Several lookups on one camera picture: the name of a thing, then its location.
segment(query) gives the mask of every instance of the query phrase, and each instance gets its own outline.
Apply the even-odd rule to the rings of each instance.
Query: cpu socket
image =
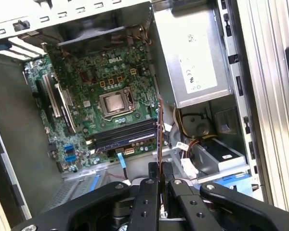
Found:
[[[105,118],[115,117],[135,110],[130,88],[100,95],[100,105]]]

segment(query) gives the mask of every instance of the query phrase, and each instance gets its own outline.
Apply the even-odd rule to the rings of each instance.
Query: green circuit board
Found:
[[[116,152],[124,153],[132,149],[132,152],[125,155],[127,157],[156,149],[156,139],[150,139],[116,150],[92,153],[85,140],[86,137],[104,130],[157,117],[154,82],[142,43],[90,57],[69,55],[67,58],[61,50],[50,46],[47,47],[47,52],[49,55],[43,58],[24,63],[24,70],[48,135],[50,142],[48,154],[57,162],[61,172],[77,171],[99,163],[117,161]],[[45,75],[49,77],[52,87],[60,83],[62,90],[68,94],[66,96],[70,100],[68,107],[77,128],[73,134],[68,131],[64,116],[55,117],[53,114],[53,122],[49,120],[42,99],[37,96],[37,81],[43,83],[44,93],[49,96],[45,86]],[[105,118],[101,110],[100,96],[123,92],[126,89],[130,89],[134,107],[124,115]],[[73,154],[75,159],[72,161],[68,160],[70,155],[66,153],[66,147],[69,145],[75,150]]]
[[[142,42],[95,56],[75,56],[52,45],[45,49],[75,128],[84,129],[85,136],[157,117],[154,81]]]

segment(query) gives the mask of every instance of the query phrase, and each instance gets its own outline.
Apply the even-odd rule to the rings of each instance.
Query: black clamp arm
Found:
[[[68,203],[53,208],[32,219],[24,221],[12,231],[70,231],[83,221],[94,224],[113,203],[129,193],[129,186],[122,182],[112,182],[89,192]]]
[[[289,212],[215,183],[205,183],[200,195],[231,211],[240,230],[289,231]]]

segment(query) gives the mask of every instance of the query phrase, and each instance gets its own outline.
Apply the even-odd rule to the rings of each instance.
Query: blue sata port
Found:
[[[65,151],[69,151],[69,150],[72,150],[74,148],[74,146],[71,144],[71,145],[67,145],[64,147],[64,150]]]
[[[65,160],[66,160],[66,162],[75,161],[75,160],[76,160],[76,156],[75,156],[75,155],[72,155],[72,156],[66,157]]]

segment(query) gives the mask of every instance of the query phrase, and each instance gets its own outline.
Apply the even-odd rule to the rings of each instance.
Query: motherboard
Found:
[[[84,56],[43,47],[48,55],[24,73],[61,172],[156,149],[158,103],[141,41]]]

